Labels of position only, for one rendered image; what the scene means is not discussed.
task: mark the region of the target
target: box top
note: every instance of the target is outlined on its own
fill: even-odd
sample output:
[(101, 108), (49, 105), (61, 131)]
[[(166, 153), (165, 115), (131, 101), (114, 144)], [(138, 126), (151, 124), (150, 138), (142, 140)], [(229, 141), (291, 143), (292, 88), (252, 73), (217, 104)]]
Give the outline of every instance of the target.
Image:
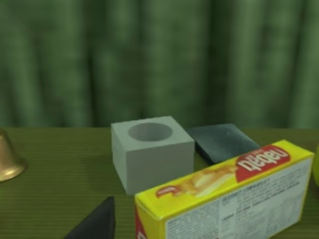
[(140, 192), (135, 201), (161, 220), (313, 156), (312, 152), (281, 140)]
[(111, 133), (117, 136), (127, 151), (194, 143), (193, 138), (171, 116), (113, 123)]

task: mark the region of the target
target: green curtain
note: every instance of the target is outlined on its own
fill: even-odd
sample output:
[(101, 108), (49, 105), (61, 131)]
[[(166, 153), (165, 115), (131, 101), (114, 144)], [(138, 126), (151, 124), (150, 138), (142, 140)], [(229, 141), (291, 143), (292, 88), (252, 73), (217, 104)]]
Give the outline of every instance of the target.
[(319, 126), (318, 0), (2, 0), (0, 126)]

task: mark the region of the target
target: table surface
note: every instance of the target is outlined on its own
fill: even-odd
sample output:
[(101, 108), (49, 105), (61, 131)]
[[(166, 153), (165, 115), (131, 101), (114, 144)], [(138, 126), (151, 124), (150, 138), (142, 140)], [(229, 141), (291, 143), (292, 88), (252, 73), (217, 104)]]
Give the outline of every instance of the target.
[[(61, 239), (106, 197), (115, 196), (116, 239), (134, 238), (134, 199), (114, 170), (108, 128), (7, 128), (28, 169), (0, 183), (1, 239)], [(260, 145), (281, 139), (314, 151), (319, 130), (246, 129)], [(198, 155), (195, 169), (206, 164)], [(310, 183), (300, 223), (275, 239), (319, 235), (319, 193)]]

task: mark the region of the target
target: brass object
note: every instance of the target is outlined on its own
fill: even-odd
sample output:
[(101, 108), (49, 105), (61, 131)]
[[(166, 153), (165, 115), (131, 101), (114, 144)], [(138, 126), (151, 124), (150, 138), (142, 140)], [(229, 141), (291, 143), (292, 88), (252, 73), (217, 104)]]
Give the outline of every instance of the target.
[(14, 150), (6, 132), (0, 129), (0, 182), (22, 173), (27, 163)]

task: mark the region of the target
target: round hole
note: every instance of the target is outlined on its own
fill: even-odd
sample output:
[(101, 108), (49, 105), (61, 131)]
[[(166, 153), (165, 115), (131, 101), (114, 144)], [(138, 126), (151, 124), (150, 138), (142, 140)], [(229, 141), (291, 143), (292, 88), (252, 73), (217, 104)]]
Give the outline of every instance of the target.
[(139, 141), (161, 141), (172, 133), (170, 127), (161, 123), (142, 123), (129, 129), (129, 136)]

